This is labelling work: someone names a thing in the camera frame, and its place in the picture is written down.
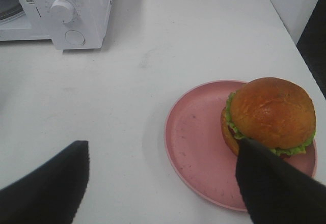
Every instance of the microwave knob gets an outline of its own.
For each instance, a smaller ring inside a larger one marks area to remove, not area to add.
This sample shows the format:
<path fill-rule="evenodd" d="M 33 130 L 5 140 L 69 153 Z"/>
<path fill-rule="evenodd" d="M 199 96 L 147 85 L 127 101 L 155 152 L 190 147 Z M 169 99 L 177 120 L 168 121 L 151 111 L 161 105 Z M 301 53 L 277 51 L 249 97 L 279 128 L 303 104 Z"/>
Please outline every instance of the microwave knob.
<path fill-rule="evenodd" d="M 63 24 L 69 23 L 75 17 L 75 7 L 67 0 L 55 0 L 50 12 L 52 18 Z"/>

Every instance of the green lettuce leaf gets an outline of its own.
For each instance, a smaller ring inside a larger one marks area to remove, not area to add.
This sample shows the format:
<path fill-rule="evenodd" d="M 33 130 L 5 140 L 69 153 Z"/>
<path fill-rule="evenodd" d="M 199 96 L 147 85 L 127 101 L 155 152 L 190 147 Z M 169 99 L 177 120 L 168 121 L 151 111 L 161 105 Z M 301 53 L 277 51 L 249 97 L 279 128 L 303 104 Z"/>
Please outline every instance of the green lettuce leaf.
<path fill-rule="evenodd" d="M 243 135 L 239 131 L 239 129 L 236 128 L 235 124 L 232 122 L 230 107 L 231 107 L 231 102 L 232 102 L 234 95 L 235 95 L 235 93 L 230 93 L 229 98 L 226 101 L 226 121 L 227 121 L 227 125 L 234 131 L 233 137 L 237 140 L 240 140 L 240 139 L 247 138 L 247 137 L 245 135 Z M 311 136 L 307 140 L 304 141 L 303 144 L 301 144 L 297 147 L 294 147 L 294 148 L 290 148 L 290 149 L 273 148 L 270 150 L 278 156 L 280 156 L 281 154 L 294 155 L 297 153 L 305 153 L 306 146 L 309 146 L 312 143 L 314 136 L 315 136 L 315 131 L 311 134 Z"/>

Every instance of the white microwave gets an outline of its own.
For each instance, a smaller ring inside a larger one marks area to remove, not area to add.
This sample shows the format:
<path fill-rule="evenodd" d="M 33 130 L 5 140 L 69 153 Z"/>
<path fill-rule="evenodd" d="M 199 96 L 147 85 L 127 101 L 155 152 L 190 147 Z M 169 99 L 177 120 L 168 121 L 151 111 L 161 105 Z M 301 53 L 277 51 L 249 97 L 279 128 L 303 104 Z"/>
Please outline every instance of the white microwave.
<path fill-rule="evenodd" d="M 0 0 L 0 41 L 51 39 L 56 49 L 100 48 L 113 0 Z"/>

